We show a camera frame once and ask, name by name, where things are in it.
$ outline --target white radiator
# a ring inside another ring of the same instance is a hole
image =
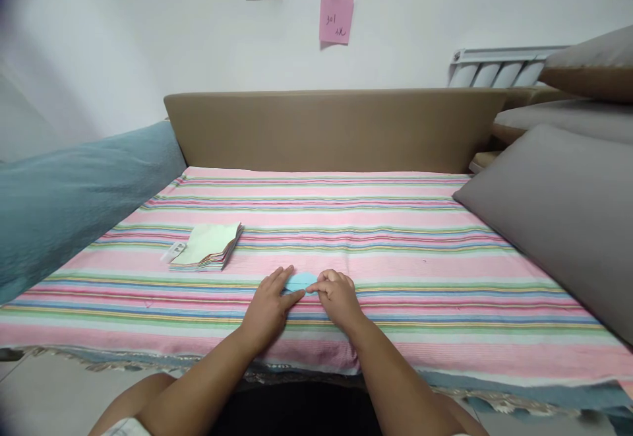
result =
[[[449,88],[508,88],[536,84],[545,59],[567,48],[516,47],[500,49],[461,49],[450,62]]]

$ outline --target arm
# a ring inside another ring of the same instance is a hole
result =
[[[136,415],[153,436],[208,433],[246,368],[283,331],[288,310],[305,294],[280,296],[292,272],[292,266],[278,268],[264,278],[242,325]]]
[[[471,436],[486,435],[475,420],[464,418],[433,393],[391,341],[363,314],[349,276],[334,270],[324,271],[306,291],[318,291],[328,316],[356,348],[369,396],[386,436],[453,436],[467,431]]]

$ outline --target person's left hand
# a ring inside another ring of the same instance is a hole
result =
[[[246,311],[238,331],[244,342],[252,346],[255,355],[263,352],[282,333],[288,311],[305,295],[305,290],[299,290],[281,296],[294,270],[292,265],[285,270],[279,267],[264,278]]]

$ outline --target hand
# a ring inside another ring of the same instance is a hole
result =
[[[288,311],[305,295],[305,290],[299,290],[281,296],[294,270],[292,265],[285,270],[279,267],[270,276],[264,278],[246,310],[238,332],[246,345],[251,347],[254,356],[261,354],[279,337],[286,326]]]
[[[343,332],[349,332],[367,320],[356,298],[356,287],[349,276],[334,270],[319,274],[306,292],[318,291],[318,298],[330,320]]]

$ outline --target white wall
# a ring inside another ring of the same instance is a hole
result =
[[[461,47],[574,44],[633,24],[633,0],[355,0],[320,50],[320,0],[14,0],[2,48],[70,142],[165,115],[185,91],[446,86]]]
[[[18,91],[15,85],[0,73],[0,161],[24,159],[44,152],[63,148],[64,138]]]

